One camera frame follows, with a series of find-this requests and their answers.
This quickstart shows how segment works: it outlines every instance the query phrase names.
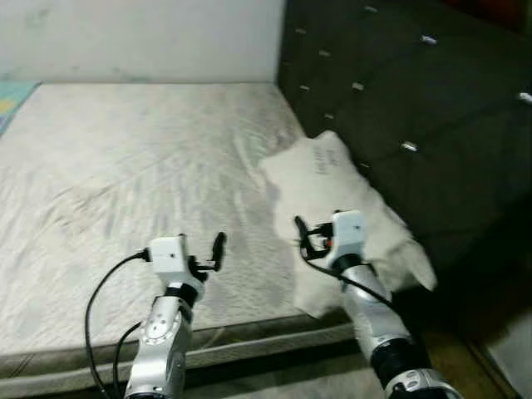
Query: dark upholstered headboard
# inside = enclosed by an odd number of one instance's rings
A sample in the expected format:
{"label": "dark upholstered headboard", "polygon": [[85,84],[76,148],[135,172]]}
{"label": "dark upholstered headboard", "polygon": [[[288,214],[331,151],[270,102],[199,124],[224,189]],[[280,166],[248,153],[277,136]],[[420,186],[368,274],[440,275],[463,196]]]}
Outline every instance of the dark upholstered headboard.
{"label": "dark upholstered headboard", "polygon": [[445,279],[530,245],[530,71],[525,37],[433,0],[288,0],[278,85]]}

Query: crumpled white fabric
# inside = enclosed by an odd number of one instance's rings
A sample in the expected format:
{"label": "crumpled white fabric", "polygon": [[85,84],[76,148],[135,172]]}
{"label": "crumpled white fabric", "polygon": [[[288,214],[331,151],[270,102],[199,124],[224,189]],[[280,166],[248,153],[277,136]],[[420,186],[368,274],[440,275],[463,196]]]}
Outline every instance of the crumpled white fabric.
{"label": "crumpled white fabric", "polygon": [[386,288],[399,291],[418,283],[428,289],[436,286],[425,251],[380,194],[358,174],[346,146],[334,132],[325,131],[313,140],[302,138],[290,149],[263,160],[261,167],[278,191],[274,228],[293,243],[296,308],[319,318],[342,306],[339,282],[309,268],[299,257],[293,224],[297,214],[310,227],[329,221],[335,209],[360,210],[367,225],[365,258]]}

